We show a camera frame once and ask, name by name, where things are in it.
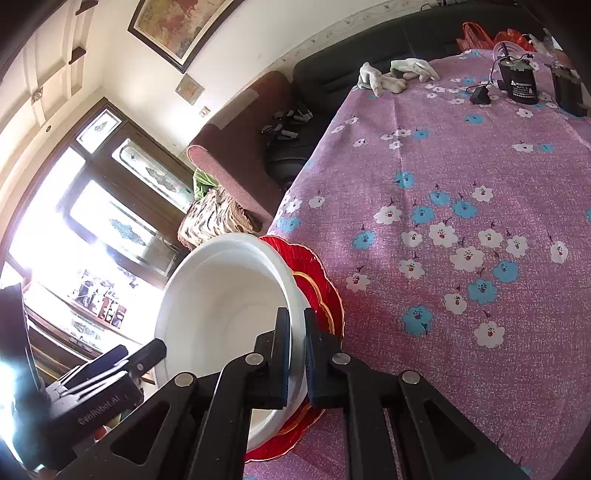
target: red plate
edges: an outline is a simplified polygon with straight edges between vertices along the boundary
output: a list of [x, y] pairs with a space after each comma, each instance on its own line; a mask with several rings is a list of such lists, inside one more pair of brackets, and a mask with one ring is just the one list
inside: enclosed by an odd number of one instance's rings
[[[274, 235], [262, 236], [261, 240], [277, 250], [291, 268], [295, 283], [316, 312], [320, 330], [333, 333], [342, 341], [345, 328], [343, 302], [315, 253], [303, 245], [290, 244]], [[324, 410], [313, 408], [306, 397], [281, 430], [259, 448], [248, 452], [245, 461], [265, 462], [285, 455], [323, 413]]]

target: white bowl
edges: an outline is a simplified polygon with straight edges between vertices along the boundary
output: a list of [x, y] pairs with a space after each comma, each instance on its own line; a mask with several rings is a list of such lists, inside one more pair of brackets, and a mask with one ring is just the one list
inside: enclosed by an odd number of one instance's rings
[[156, 337], [167, 347], [156, 365], [162, 387], [180, 372], [203, 377], [250, 353], [257, 335], [275, 328], [278, 307], [291, 322], [288, 404], [253, 410], [248, 451], [273, 437], [306, 395], [304, 308], [290, 268], [270, 245], [247, 233], [208, 240], [180, 264], [164, 290]]

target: picture frame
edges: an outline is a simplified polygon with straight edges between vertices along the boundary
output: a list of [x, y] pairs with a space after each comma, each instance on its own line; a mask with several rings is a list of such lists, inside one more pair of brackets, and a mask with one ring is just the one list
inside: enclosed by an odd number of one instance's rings
[[185, 73], [244, 0], [140, 0], [128, 31]]

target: black cable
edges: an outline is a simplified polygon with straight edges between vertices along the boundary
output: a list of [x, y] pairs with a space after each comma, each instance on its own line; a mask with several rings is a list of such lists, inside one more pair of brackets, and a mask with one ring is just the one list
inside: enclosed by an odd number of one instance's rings
[[465, 88], [466, 93], [472, 93], [472, 92], [469, 91], [469, 89], [471, 89], [471, 88], [476, 89], [478, 87], [486, 87], [488, 85], [494, 85], [494, 83], [492, 81], [492, 73], [495, 70], [495, 63], [496, 62], [501, 61], [501, 60], [506, 59], [506, 58], [509, 58], [511, 60], [521, 60], [523, 57], [532, 58], [532, 55], [530, 53], [527, 53], [526, 52], [521, 57], [519, 57], [518, 59], [516, 59], [515, 57], [511, 57], [511, 56], [505, 56], [505, 57], [500, 57], [500, 58], [496, 59], [494, 62], [492, 62], [491, 72], [489, 73], [489, 76], [488, 76], [488, 82], [486, 82], [486, 83], [480, 83], [478, 85], [470, 85], [470, 86], [468, 86], [468, 87]]

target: red plastic bag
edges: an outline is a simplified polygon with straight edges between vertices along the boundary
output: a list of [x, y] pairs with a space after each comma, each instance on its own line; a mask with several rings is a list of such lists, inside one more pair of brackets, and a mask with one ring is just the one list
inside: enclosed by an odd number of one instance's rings
[[457, 46], [460, 50], [466, 51], [471, 48], [481, 48], [483, 50], [492, 50], [495, 43], [487, 35], [484, 29], [475, 22], [465, 22], [462, 24], [464, 38], [457, 38]]
[[523, 48], [525, 51], [535, 51], [535, 48], [525, 39], [525, 37], [517, 30], [513, 30], [512, 28], [507, 29], [506, 32], [499, 32], [496, 34], [494, 40], [495, 45], [500, 41], [512, 41]]

